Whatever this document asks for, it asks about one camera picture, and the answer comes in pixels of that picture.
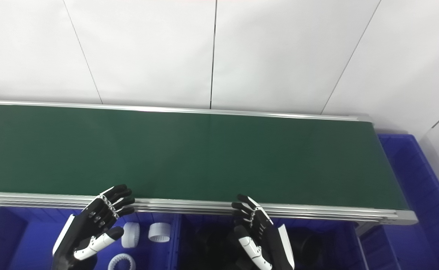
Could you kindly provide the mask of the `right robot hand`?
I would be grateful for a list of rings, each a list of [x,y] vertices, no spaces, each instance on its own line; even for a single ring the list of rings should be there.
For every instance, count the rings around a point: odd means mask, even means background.
[[[293,270],[294,255],[285,225],[277,227],[264,208],[247,195],[232,202],[234,234],[259,270]]]

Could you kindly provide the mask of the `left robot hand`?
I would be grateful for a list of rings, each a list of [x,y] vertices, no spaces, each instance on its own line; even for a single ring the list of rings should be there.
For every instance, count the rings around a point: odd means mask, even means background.
[[[52,270],[93,270],[97,254],[120,239],[120,217],[135,212],[135,198],[125,184],[97,195],[78,215],[70,215],[52,249]]]

